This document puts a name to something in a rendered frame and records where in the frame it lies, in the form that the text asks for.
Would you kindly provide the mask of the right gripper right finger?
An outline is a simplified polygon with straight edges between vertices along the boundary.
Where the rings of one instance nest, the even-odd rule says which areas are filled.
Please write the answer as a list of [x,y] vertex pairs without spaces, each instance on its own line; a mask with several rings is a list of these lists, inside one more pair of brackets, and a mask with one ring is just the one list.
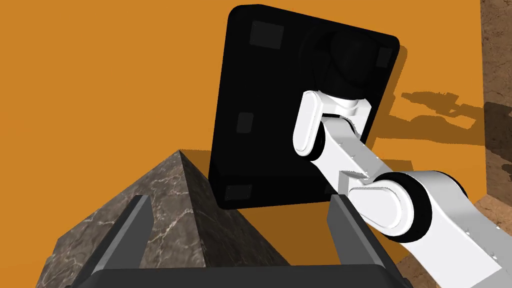
[[395,263],[345,195],[331,196],[327,225],[341,264],[380,265],[397,275]]

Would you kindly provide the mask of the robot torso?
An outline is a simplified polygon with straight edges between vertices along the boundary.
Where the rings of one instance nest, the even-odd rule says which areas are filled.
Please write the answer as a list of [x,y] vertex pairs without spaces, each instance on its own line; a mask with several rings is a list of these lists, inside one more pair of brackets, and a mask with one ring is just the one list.
[[293,147],[305,91],[366,99],[365,142],[400,51],[396,36],[262,4],[227,19],[208,180],[223,209],[327,202]]

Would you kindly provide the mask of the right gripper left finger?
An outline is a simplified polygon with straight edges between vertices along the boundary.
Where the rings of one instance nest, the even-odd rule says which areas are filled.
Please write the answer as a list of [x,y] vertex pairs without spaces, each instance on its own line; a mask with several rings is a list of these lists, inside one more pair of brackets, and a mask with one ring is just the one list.
[[76,276],[104,269],[137,269],[154,225],[149,195],[134,195]]

